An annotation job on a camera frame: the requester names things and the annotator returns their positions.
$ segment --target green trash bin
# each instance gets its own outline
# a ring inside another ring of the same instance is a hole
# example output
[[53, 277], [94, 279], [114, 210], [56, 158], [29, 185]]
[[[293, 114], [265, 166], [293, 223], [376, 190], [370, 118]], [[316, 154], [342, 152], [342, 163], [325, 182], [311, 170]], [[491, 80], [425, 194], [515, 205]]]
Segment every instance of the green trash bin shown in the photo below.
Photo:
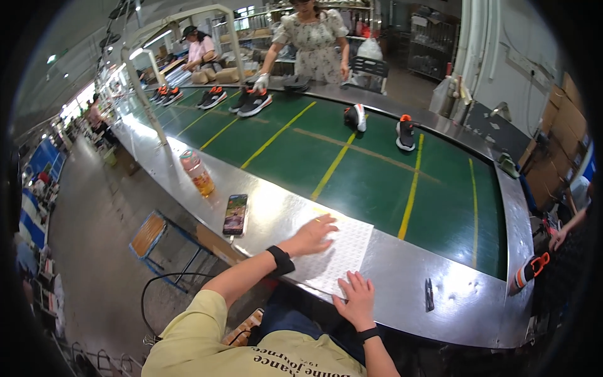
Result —
[[111, 166], [115, 166], [117, 163], [117, 158], [115, 157], [115, 153], [113, 153], [113, 151], [115, 151], [115, 148], [108, 150], [103, 157], [105, 163]]

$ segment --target floral dress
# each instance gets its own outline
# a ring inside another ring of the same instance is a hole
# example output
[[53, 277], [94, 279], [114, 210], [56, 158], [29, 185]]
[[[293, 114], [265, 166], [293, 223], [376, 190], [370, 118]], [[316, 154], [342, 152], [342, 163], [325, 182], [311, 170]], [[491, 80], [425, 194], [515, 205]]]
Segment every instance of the floral dress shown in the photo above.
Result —
[[335, 51], [336, 38], [348, 33], [339, 12], [334, 9], [322, 11], [319, 21], [306, 24], [299, 21], [297, 13], [283, 16], [280, 21], [272, 42], [293, 43], [297, 48], [295, 74], [339, 84], [341, 61]]

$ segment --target yellow t-shirt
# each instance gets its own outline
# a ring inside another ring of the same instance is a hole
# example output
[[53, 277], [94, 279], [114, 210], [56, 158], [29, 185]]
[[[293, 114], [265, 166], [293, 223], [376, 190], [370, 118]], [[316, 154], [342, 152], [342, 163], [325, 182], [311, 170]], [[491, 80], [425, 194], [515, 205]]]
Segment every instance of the yellow t-shirt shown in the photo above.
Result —
[[226, 326], [224, 298], [200, 291], [165, 328], [142, 368], [153, 376], [360, 377], [366, 370], [328, 335], [318, 340], [296, 331], [271, 332], [257, 347], [220, 343]]

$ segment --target plastic water bottle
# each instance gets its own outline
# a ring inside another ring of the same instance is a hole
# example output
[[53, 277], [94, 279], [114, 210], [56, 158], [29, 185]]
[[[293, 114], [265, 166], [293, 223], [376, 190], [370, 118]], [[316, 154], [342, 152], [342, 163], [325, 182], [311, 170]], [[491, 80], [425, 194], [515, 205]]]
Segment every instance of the plastic water bottle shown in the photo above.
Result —
[[201, 195], [204, 197], [209, 196], [215, 186], [197, 152], [187, 149], [180, 155], [180, 163]]

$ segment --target pink shirt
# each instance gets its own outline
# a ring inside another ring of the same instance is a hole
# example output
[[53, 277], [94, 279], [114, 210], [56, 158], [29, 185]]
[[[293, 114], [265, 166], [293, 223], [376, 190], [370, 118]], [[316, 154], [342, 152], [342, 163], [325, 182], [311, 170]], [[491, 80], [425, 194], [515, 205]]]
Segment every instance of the pink shirt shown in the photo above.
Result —
[[90, 123], [92, 123], [91, 126], [96, 126], [103, 120], [101, 117], [101, 111], [98, 110], [97, 106], [92, 106], [90, 108], [89, 118], [90, 118]]
[[189, 47], [189, 62], [201, 60], [201, 58], [209, 51], [214, 51], [216, 48], [213, 45], [212, 38], [206, 36], [202, 42], [193, 42]]

